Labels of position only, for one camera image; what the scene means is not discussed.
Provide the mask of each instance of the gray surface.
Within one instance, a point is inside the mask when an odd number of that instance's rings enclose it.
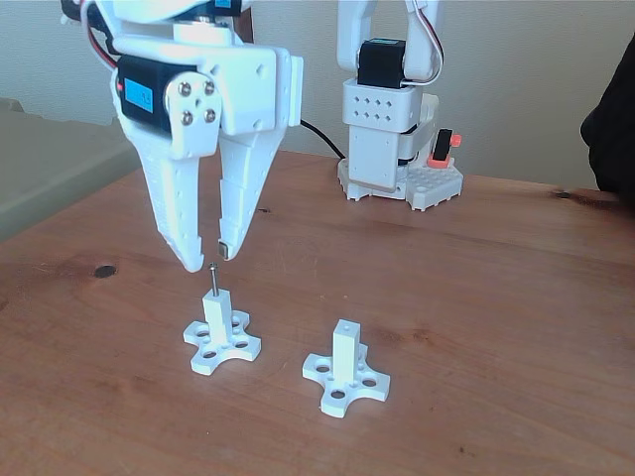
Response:
[[[57,122],[0,99],[0,241],[139,167],[117,123]]]

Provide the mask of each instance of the white wall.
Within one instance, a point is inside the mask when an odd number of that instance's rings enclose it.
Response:
[[[61,16],[59,1],[0,0],[0,96],[50,119],[110,124],[110,74]]]
[[[401,1],[380,2],[375,34],[405,37]],[[59,24],[57,1],[0,0],[0,96],[54,119],[106,124],[113,114],[108,74],[79,28]],[[597,103],[633,35],[635,2],[445,4],[444,75],[430,92],[443,125],[460,132],[459,167],[470,174],[593,185],[578,127]],[[262,1],[257,43],[305,57],[303,116],[347,149],[335,60],[336,2]],[[329,154],[307,130],[290,150]]]

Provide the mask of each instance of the dark clothing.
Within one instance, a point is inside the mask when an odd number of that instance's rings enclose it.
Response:
[[[635,205],[635,37],[580,133],[599,189]]]

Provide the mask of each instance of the black servo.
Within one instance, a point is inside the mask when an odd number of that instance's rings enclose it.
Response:
[[[400,89],[404,80],[406,42],[375,38],[359,50],[357,83],[364,86]]]
[[[123,115],[170,133],[170,118],[164,101],[166,87],[176,75],[196,71],[196,66],[123,55],[117,62],[117,69],[117,90]]]

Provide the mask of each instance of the metal pin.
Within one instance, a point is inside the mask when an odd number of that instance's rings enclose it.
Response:
[[[218,265],[216,263],[209,263],[209,272],[211,273],[211,293],[213,296],[218,296],[217,271]]]

